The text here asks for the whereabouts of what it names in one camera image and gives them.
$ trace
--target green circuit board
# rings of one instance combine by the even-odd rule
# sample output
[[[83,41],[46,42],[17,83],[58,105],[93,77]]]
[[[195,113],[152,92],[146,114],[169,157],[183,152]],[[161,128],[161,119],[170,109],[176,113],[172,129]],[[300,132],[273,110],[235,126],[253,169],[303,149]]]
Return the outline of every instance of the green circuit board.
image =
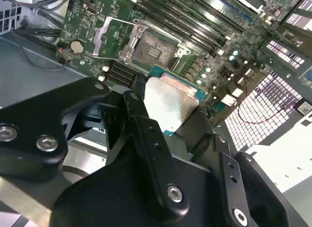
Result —
[[[264,0],[264,12],[280,21],[298,1]],[[276,10],[280,13],[274,17]],[[116,20],[101,35],[98,55],[94,56],[96,36],[108,17]],[[170,36],[148,27],[129,63],[121,53],[129,43],[135,20],[147,21]],[[199,24],[205,26],[204,34]],[[256,51],[269,36],[291,45],[265,18],[237,0],[71,0],[57,57],[65,58],[71,66],[94,77],[102,75],[103,67],[112,62],[146,76],[154,66],[160,66],[206,92],[201,103],[204,107],[218,105],[220,109],[212,96],[229,81],[238,80],[242,70],[257,71]],[[84,51],[73,52],[72,41],[80,41]],[[177,57],[181,44],[190,53]],[[234,51],[238,54],[230,60]]]

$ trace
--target motherboard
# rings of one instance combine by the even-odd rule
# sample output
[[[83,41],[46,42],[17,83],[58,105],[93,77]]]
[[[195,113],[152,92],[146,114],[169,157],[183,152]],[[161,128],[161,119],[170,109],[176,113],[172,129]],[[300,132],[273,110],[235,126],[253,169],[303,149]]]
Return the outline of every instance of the motherboard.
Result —
[[[56,56],[109,85],[160,68],[197,90],[217,123],[265,78],[267,38],[295,46],[276,28],[298,1],[70,0]]]

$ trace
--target sticker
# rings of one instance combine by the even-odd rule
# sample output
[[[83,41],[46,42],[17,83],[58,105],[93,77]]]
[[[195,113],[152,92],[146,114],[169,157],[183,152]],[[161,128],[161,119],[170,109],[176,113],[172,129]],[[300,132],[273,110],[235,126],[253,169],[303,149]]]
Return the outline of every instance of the sticker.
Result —
[[[300,107],[297,109],[302,115],[307,115],[311,110],[312,106],[307,102],[303,102]]]

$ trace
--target bolt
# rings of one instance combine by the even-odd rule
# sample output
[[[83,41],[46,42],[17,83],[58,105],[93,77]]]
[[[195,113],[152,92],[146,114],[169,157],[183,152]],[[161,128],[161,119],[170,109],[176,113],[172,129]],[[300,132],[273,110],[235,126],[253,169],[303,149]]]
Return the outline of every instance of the bolt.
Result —
[[[248,220],[247,220],[245,214],[244,214],[241,210],[239,210],[239,209],[237,209],[237,208],[234,208],[234,209],[233,209],[233,214],[234,214],[235,219],[236,219],[242,226],[245,227],[245,226],[248,225]]]
[[[58,145],[57,140],[51,136],[41,136],[36,141],[37,148],[44,152],[54,151]]]
[[[137,96],[136,93],[130,93],[130,96],[135,100],[139,100],[139,97]]]
[[[100,89],[100,90],[104,89],[104,87],[101,84],[95,84],[94,86],[95,88]]]
[[[18,136],[18,131],[12,126],[0,126],[0,142],[10,142]]]
[[[126,57],[127,58],[131,58],[131,56],[132,56],[131,53],[128,51],[127,54],[126,54]]]
[[[178,187],[168,186],[167,193],[172,201],[175,203],[181,203],[183,196],[181,190]]]
[[[219,135],[219,139],[220,139],[220,141],[222,141],[223,143],[225,143],[225,139],[224,139],[222,136]]]

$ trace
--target red wire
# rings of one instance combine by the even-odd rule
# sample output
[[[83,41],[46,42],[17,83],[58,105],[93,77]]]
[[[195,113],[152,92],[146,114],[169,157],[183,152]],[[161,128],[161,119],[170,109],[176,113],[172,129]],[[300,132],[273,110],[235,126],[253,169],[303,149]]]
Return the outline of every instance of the red wire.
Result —
[[[245,90],[246,90],[246,96],[247,96],[247,95],[248,95],[248,92],[247,92],[247,85],[246,85],[246,78],[245,78],[245,76],[244,76],[244,82],[245,82]],[[275,116],[276,116],[278,113],[280,113],[281,111],[283,111],[283,110],[285,110],[286,108],[291,107],[291,106],[293,106],[293,105],[296,104],[296,103],[288,103],[286,106],[284,106],[283,108],[279,109],[279,110],[278,110],[276,113],[274,113],[272,116],[270,116],[269,118],[266,118],[266,119],[264,119],[264,120],[262,120],[262,121],[260,121],[260,122],[249,122],[249,121],[244,120],[244,119],[241,117],[240,113],[239,113],[239,111],[240,111],[240,106],[241,106],[242,103],[243,103],[243,101],[241,101],[240,104],[238,105],[237,114],[238,114],[239,119],[240,119],[242,122],[245,122],[245,123],[247,123],[247,124],[262,124],[262,123],[264,123],[264,122],[267,122],[267,121],[269,121],[270,119],[272,119],[273,117],[275,117]]]
[[[291,107],[291,106],[293,106],[293,105],[295,105],[295,104],[296,104],[296,103],[288,103],[285,107],[279,109],[275,114],[273,114],[273,115],[270,116],[269,118],[266,118],[266,119],[264,119],[264,120],[262,120],[262,121],[260,121],[260,122],[249,122],[249,121],[243,120],[242,117],[241,117],[241,115],[240,115],[240,113],[239,113],[241,103],[240,103],[239,106],[238,106],[237,114],[238,114],[238,117],[240,118],[240,120],[243,121],[243,122],[245,122],[245,123],[248,123],[248,124],[262,124],[262,123],[264,123],[264,122],[266,122],[266,121],[269,121],[269,120],[272,119],[273,117],[275,117],[275,116],[276,116],[278,113],[280,113],[281,111],[283,111],[283,110],[285,110],[286,108]]]

